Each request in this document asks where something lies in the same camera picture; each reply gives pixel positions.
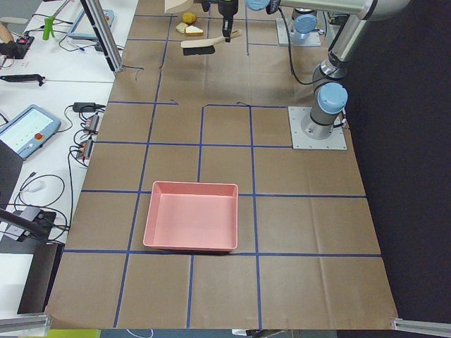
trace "pink plastic bin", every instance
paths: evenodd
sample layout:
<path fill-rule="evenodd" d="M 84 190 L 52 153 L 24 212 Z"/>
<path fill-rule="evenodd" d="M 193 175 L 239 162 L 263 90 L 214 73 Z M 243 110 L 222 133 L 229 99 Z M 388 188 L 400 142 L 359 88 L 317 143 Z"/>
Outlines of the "pink plastic bin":
<path fill-rule="evenodd" d="M 143 244 L 155 249 L 237 248 L 236 184 L 154 182 Z"/>

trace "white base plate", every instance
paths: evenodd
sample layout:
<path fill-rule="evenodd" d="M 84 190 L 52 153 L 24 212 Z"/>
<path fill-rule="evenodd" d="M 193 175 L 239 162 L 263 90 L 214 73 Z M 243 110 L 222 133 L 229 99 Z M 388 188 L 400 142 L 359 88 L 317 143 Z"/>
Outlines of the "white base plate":
<path fill-rule="evenodd" d="M 288 107 L 290 118 L 291 140 L 293 149 L 307 150 L 347 150 L 345 136 L 341 127 L 334 128 L 327 139 L 312 139 L 301 128 L 301 121 L 305 115 L 310 114 L 311 107 Z"/>
<path fill-rule="evenodd" d="M 291 19 L 287 19 L 287 25 L 290 26 Z M 288 46 L 288 37 L 287 30 L 285 28 L 285 23 L 283 23 L 283 19 L 276 19 L 276 27 L 277 27 L 277 36 L 279 38 L 280 46 Z M 311 32 L 307 34 L 307 37 L 303 40 L 297 41 L 291 39 L 292 46 L 300 46 L 300 47 L 318 47 L 321 46 L 321 40 L 319 39 L 319 34 L 317 32 Z"/>

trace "dark background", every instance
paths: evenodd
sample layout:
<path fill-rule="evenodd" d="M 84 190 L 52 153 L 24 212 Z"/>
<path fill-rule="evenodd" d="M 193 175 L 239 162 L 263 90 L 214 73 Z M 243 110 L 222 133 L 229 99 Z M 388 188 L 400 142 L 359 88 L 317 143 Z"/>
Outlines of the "dark background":
<path fill-rule="evenodd" d="M 405 320 L 451 323 L 450 24 L 451 1 L 411 0 L 395 18 L 371 24 L 343 83 L 385 269 Z"/>

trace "blue joint cap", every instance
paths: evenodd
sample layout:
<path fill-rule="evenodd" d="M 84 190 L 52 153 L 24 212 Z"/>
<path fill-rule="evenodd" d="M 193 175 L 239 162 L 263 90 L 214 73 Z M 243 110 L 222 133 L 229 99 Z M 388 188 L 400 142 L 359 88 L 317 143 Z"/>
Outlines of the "blue joint cap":
<path fill-rule="evenodd" d="M 246 6 L 253 11 L 261 11 L 269 5 L 270 0 L 245 0 Z"/>
<path fill-rule="evenodd" d="M 339 83 L 330 82 L 319 89 L 318 105 L 324 113 L 338 114 L 347 103 L 347 91 Z"/>
<path fill-rule="evenodd" d="M 315 29 L 318 20 L 315 15 L 312 14 L 304 14 L 300 15 L 295 19 L 295 29 L 296 32 L 301 34 L 310 33 Z"/>

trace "hand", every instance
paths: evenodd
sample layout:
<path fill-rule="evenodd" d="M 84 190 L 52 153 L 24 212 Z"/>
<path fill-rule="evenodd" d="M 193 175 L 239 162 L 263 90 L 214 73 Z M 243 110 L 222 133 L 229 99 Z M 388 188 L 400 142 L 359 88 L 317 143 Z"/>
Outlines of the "hand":
<path fill-rule="evenodd" d="M 18 46 L 14 41 L 10 41 L 7 44 L 0 44 L 0 53 L 12 58 L 16 55 Z"/>

